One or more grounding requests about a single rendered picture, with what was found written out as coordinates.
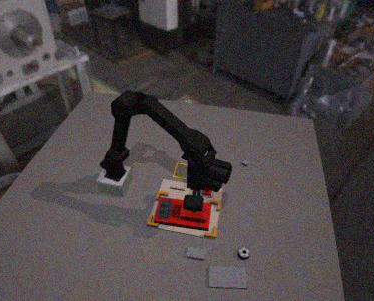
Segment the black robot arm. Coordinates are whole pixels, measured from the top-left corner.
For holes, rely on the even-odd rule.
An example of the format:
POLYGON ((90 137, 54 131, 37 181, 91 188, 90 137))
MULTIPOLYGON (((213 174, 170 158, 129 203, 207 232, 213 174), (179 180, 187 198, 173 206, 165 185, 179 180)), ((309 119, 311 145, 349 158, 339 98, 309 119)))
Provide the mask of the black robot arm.
POLYGON ((210 138, 184 124, 156 96, 125 91, 111 102, 111 113, 115 117, 112 143, 100 163, 101 169, 106 171, 106 179, 119 182, 126 174, 123 162, 130 151, 125 147, 130 117, 147 114, 179 142, 184 152, 182 159, 187 160, 188 173, 193 177, 206 174, 201 185, 204 190, 219 192, 222 185, 229 182, 233 167, 231 163, 215 158, 217 151, 210 138))

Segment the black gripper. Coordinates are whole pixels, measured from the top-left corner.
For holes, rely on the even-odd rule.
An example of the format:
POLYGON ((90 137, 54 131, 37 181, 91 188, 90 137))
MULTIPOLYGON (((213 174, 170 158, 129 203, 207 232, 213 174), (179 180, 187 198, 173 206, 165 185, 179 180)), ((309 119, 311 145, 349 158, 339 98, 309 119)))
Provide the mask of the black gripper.
POLYGON ((193 177, 187 172, 187 188, 193 190, 193 195, 185 196, 183 210, 191 211, 193 213, 202 212, 204 198, 200 196, 200 193, 204 190, 201 185, 203 181, 205 182, 205 178, 206 174, 202 177, 193 177))

